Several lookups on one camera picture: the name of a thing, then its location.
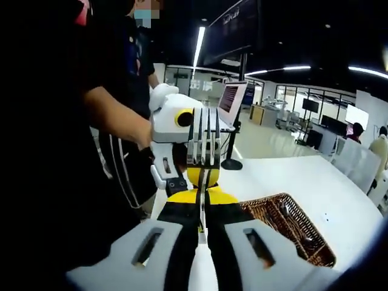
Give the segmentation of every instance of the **person's arm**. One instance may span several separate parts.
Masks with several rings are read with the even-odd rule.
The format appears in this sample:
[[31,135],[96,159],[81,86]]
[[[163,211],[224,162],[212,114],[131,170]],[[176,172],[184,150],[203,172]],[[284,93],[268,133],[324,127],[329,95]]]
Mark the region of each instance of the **person's arm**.
[[157,75],[155,74],[155,69],[153,70],[153,73],[148,76],[148,83],[150,84],[152,89],[159,85],[159,80]]
[[105,88],[88,91],[84,94],[84,103],[89,120],[97,129],[137,142],[141,148],[150,146],[151,122],[122,105]]

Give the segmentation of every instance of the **black ceiling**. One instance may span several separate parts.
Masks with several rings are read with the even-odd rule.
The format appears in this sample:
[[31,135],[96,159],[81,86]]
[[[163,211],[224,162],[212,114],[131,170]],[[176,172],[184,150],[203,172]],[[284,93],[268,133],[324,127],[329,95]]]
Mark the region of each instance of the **black ceiling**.
[[[155,61],[192,65],[198,27],[209,24],[235,2],[164,0],[161,19],[152,24]],[[310,65],[308,71],[277,71],[257,78],[350,92],[360,89],[388,101],[388,79],[348,69],[354,65],[386,72],[383,50],[384,46],[388,49],[388,7],[383,7],[384,2],[261,0],[263,49],[248,55],[247,72]],[[211,67],[238,70],[222,64]]]

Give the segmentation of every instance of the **person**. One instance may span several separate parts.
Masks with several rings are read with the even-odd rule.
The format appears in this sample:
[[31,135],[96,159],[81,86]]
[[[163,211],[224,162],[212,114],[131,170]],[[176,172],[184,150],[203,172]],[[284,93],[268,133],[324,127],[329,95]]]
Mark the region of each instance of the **person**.
[[369,146],[376,156],[378,156],[381,161],[378,167],[376,177],[373,180],[372,188],[376,188],[377,182],[381,179],[384,169],[388,169],[388,140],[387,140],[388,130],[387,127],[382,126],[379,130],[379,137],[375,139]]
[[361,144],[360,136],[363,134],[363,132],[364,132],[363,126],[360,123],[355,122],[353,124],[353,134],[347,135],[346,138],[350,138],[358,142],[359,144]]
[[[90,4],[34,5],[37,13],[22,23],[25,51],[18,60],[23,68],[18,82],[22,78],[23,86],[14,87],[10,98],[18,108],[18,121],[10,127],[18,134],[10,136],[17,153],[7,169],[13,181],[22,181],[13,185],[19,203],[12,237],[21,236],[21,259],[14,260],[30,266],[22,280],[28,277],[29,287],[67,290],[66,271],[102,260],[112,242],[139,224],[103,172],[90,122],[142,149],[150,145],[151,124],[113,98],[93,66],[81,60],[93,18]],[[88,106],[84,96],[98,99],[100,106]]]
[[[159,81],[149,53],[146,28],[138,27],[134,14],[141,0],[116,0],[106,4],[109,15],[95,23],[89,52],[93,71],[98,74],[100,87],[84,95],[92,112],[109,110],[101,96],[110,95],[118,104],[133,109],[144,119],[150,119],[150,86]],[[116,113],[115,118],[125,120]],[[94,119],[104,129],[110,120],[97,115]],[[133,208],[152,211],[157,187],[150,171],[152,159],[140,152],[138,145],[111,130],[101,130],[99,144],[110,173]]]

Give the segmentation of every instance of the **floor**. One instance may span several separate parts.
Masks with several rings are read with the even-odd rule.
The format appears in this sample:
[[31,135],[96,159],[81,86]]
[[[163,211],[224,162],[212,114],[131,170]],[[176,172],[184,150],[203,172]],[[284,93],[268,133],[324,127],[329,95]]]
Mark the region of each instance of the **floor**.
[[241,112],[240,133],[236,136],[234,157],[287,158],[318,153],[295,143],[295,136],[285,130],[261,127],[249,121],[249,114]]

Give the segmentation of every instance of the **laptop screen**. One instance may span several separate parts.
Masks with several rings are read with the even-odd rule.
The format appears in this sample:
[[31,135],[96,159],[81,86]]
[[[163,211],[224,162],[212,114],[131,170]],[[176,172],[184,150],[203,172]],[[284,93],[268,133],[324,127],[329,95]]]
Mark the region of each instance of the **laptop screen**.
[[218,104],[219,117],[227,125],[233,125],[247,88],[246,82],[233,82],[225,85]]

